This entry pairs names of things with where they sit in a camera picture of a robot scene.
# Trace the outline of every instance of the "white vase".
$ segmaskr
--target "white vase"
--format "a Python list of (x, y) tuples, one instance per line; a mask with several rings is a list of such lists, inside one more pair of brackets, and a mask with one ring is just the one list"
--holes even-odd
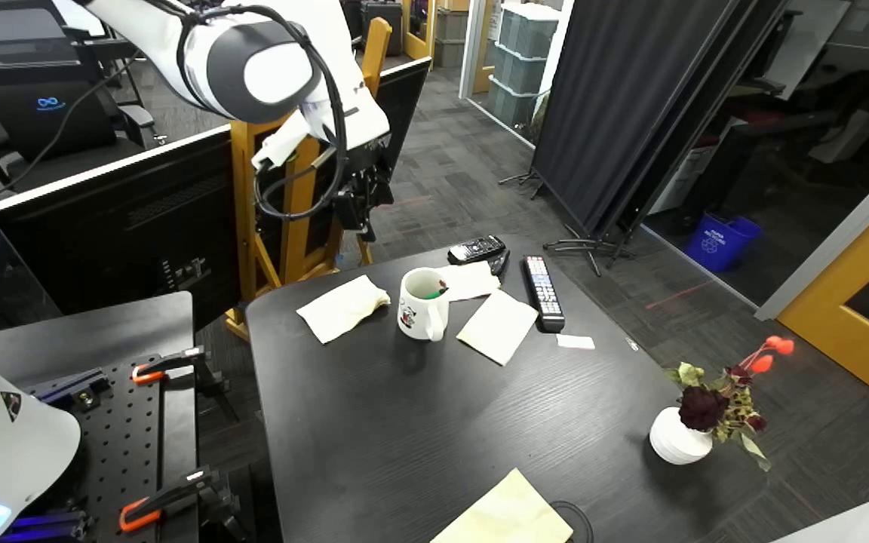
[(649, 443), (668, 464), (695, 464), (713, 451), (713, 435), (680, 426), (678, 407), (663, 407), (654, 415)]

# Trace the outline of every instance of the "black cable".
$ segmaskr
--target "black cable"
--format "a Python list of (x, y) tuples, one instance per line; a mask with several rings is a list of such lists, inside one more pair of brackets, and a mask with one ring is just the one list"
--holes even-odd
[(326, 92), (327, 92), (327, 104), (331, 104), (331, 118), (335, 118), (335, 132), (327, 132), (326, 127), (326, 135), (327, 143), (335, 145), (335, 178), (331, 183), (321, 189), (321, 197), (307, 208), (307, 211), (295, 211), (295, 213), (286, 213), (284, 208), (270, 205), (267, 197), (276, 189), (276, 188), (286, 188), (288, 180), (300, 178), (300, 174), (288, 174), (284, 180), (275, 180), (270, 188), (260, 189), (256, 188), (256, 208), (275, 220), (300, 220), (300, 217), (310, 217), (315, 211), (321, 211), (327, 203), (331, 203), (331, 193), (345, 183), (345, 174), (348, 174), (348, 125), (345, 125), (345, 104), (341, 104), (341, 89), (337, 89), (337, 80), (331, 74), (331, 69), (326, 65), (326, 60), (320, 57), (320, 50), (310, 45), (307, 32), (295, 31), (286, 19), (280, 19), (280, 13), (267, 9), (267, 7), (229, 7), (229, 13), (256, 13), (256, 15), (264, 15), (270, 22), (276, 22), (307, 55), (307, 60), (321, 72), (326, 78)]
[(45, 143), (45, 149), (20, 168), (11, 180), (6, 180), (6, 183), (0, 188), (0, 197), (8, 193), (8, 189), (14, 189), (14, 188), (43, 163), (43, 158), (64, 138), (64, 132), (67, 132), (75, 108), (77, 108), (88, 97), (92, 97), (98, 88), (105, 88), (115, 74), (121, 74), (124, 69), (125, 69), (125, 65), (112, 69), (109, 74), (101, 74), (98, 80), (92, 80), (88, 89), (81, 89), (81, 92), (68, 104), (68, 108), (67, 108), (60, 127), (54, 131), (54, 135)]

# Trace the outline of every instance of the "paper on table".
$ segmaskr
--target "paper on table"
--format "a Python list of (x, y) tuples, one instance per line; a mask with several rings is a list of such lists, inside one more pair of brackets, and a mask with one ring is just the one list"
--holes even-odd
[(466, 266), (444, 266), (447, 300), (476, 300), (497, 291), (497, 277), (490, 274), (488, 263), (466, 263)]
[(431, 543), (563, 543), (569, 534), (574, 529), (537, 494), (522, 470), (510, 470)]
[(307, 301), (295, 314), (310, 325), (320, 345), (327, 345), (373, 314), (380, 304), (391, 304), (391, 300), (377, 291), (367, 274), (321, 292)]
[(457, 341), (480, 351), (481, 357), (506, 364), (518, 345), (526, 341), (537, 311), (522, 304), (518, 300), (493, 291), (481, 308), (464, 323)]

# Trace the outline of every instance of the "white mug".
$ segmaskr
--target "white mug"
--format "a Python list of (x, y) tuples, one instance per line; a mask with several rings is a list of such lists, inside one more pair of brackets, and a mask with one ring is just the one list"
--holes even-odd
[(415, 341), (439, 341), (450, 317), (447, 281), (436, 268), (410, 268), (402, 277), (399, 329)]

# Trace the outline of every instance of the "white robot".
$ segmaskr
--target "white robot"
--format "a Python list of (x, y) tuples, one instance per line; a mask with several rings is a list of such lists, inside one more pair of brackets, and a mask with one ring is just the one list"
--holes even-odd
[[(335, 152), (341, 193), (348, 152), (388, 132), (350, 50), (341, 0), (263, 0), (193, 13), (171, 0), (77, 0), (129, 39), (167, 88), (193, 105), (237, 120), (284, 120), (254, 158), (260, 174), (280, 167), (303, 138)], [(67, 470), (77, 422), (0, 376), (0, 534)]]

